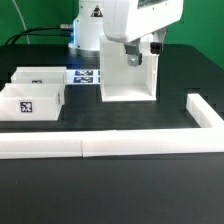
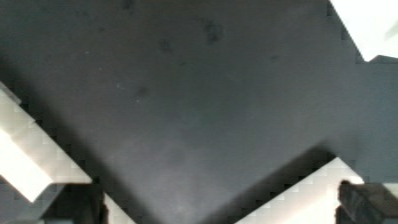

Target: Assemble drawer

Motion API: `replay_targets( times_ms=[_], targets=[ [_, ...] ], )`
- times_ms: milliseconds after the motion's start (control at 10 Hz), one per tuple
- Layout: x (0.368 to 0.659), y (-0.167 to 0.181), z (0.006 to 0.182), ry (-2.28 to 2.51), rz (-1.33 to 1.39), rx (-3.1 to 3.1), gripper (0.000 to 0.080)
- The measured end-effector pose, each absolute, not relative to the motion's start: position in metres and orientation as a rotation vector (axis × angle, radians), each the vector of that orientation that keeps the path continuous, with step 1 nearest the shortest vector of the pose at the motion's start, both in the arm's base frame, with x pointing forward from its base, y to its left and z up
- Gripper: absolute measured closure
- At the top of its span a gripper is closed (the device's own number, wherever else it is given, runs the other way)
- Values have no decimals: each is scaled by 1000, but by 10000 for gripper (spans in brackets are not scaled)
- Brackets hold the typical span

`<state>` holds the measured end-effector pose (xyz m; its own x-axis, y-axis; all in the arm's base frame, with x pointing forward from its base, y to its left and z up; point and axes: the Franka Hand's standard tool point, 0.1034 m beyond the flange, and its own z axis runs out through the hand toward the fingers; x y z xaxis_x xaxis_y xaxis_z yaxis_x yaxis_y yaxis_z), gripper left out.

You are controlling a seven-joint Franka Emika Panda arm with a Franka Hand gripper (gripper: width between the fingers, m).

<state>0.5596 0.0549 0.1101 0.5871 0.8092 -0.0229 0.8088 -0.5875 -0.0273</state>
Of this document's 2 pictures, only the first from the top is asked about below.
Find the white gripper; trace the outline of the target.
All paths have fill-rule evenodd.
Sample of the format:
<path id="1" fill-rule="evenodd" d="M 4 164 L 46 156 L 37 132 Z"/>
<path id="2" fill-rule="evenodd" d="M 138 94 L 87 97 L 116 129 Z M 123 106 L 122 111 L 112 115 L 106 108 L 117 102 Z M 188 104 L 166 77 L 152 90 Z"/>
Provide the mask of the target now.
<path id="1" fill-rule="evenodd" d="M 166 27 L 180 20 L 183 5 L 184 0 L 104 0 L 104 34 L 110 41 L 126 43 L 127 63 L 139 66 L 142 53 L 138 38 L 154 32 L 150 51 L 159 55 L 163 51 Z"/>

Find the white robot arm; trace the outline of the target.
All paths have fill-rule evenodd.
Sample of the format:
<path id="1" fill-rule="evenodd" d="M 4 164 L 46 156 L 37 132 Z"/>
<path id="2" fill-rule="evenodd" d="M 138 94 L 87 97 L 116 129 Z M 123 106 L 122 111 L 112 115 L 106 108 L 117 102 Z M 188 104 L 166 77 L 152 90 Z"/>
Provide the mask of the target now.
<path id="1" fill-rule="evenodd" d="M 124 45 L 130 66 L 139 66 L 141 38 L 152 34 L 150 52 L 159 54 L 167 27 L 181 19 L 183 6 L 184 0 L 79 0 L 69 47 L 80 56 L 98 56 L 104 34 Z"/>

